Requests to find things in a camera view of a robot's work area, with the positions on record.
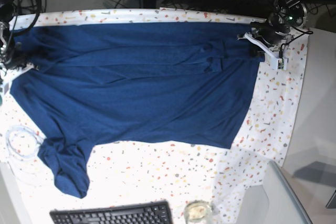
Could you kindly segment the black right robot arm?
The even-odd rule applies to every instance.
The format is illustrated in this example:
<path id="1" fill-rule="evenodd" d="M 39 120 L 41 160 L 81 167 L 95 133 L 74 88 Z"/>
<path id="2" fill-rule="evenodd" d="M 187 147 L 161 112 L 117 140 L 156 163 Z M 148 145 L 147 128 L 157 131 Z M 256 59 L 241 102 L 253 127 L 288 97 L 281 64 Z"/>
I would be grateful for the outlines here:
<path id="1" fill-rule="evenodd" d="M 42 2 L 35 1 L 37 9 L 32 23 L 24 30 L 16 32 L 20 0 L 1 0 L 1 68 L 12 70 L 27 65 L 27 56 L 21 52 L 20 45 L 15 43 L 14 37 L 29 32 L 37 23 L 42 11 Z"/>

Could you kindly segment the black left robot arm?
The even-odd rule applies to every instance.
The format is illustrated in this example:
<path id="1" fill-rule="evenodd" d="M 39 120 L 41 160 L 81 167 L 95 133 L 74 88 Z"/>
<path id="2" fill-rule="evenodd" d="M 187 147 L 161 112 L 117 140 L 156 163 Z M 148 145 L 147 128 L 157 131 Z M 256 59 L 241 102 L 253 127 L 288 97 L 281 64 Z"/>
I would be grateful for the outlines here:
<path id="1" fill-rule="evenodd" d="M 291 31 L 299 32 L 299 36 L 310 34 L 303 30 L 307 22 L 307 8 L 302 0 L 254 0 L 258 4 L 265 3 L 270 8 L 270 14 L 265 22 L 250 23 L 251 32 L 248 34 L 253 39 L 265 44 L 266 47 L 278 46 L 284 49 L 296 37 Z"/>

